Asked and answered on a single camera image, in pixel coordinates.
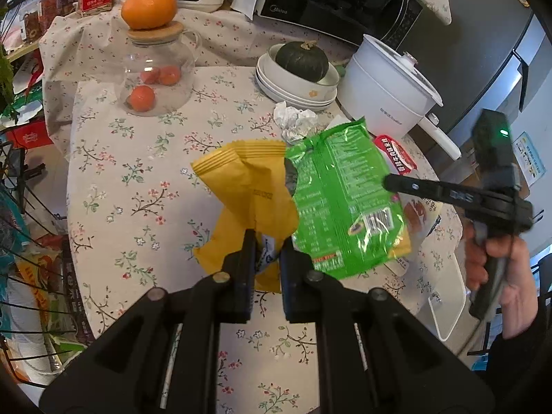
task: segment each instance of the pot handle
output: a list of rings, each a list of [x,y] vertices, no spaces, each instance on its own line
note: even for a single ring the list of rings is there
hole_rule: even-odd
[[[186,43],[183,39],[184,36],[188,37],[187,36],[187,33],[190,33],[190,34],[193,34],[194,37],[195,37],[195,40],[194,40],[194,43],[192,42],[188,42],[188,45],[190,47],[192,47],[194,44],[195,44],[195,47],[193,47],[191,49],[191,53],[194,57],[194,62],[196,62],[199,58],[199,54],[200,54],[200,51],[201,51],[201,47],[203,46],[203,40],[201,40],[201,36],[199,35],[199,33],[195,30],[191,30],[191,29],[185,29],[184,31],[182,31],[182,37],[180,38],[182,43]]]
[[[460,158],[462,153],[458,146],[456,146],[451,138],[434,125],[427,117],[422,117],[418,124],[449,156],[451,156],[452,160],[458,160]]]

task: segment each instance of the green snack bag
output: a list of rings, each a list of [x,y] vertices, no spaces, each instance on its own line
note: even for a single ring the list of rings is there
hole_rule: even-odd
[[[297,169],[292,238],[315,269],[343,279],[410,253],[401,202],[364,120],[333,127],[288,149]]]

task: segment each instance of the human hand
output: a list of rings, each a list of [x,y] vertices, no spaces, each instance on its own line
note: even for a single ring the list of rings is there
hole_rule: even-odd
[[[502,336],[510,339],[527,330],[536,318],[538,300],[536,285],[529,265],[529,249],[525,241],[511,236],[489,238],[485,250],[474,241],[475,230],[470,223],[464,229],[466,251],[466,286],[471,291],[487,283],[489,275],[484,265],[487,254],[491,257],[506,257],[510,262],[506,268],[506,286],[500,295],[502,306]]]

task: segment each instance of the person's arm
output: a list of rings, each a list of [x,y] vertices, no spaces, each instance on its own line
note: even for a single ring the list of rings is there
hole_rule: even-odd
[[[474,242],[474,229],[464,231],[466,250],[466,286],[475,291],[489,279],[484,265],[487,255],[506,257],[506,286],[500,296],[502,334],[489,351],[487,371],[483,378],[497,399],[511,390],[529,368],[546,333],[545,307],[539,307],[536,285],[529,265],[529,250],[525,241],[515,237],[488,239],[483,248]]]

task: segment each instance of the glass pitcher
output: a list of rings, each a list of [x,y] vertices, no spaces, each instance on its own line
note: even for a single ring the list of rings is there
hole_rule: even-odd
[[[195,37],[194,42],[188,41],[188,33]],[[138,116],[179,110],[191,96],[200,35],[172,21],[154,30],[129,30],[128,37],[132,47],[124,61],[119,105]]]

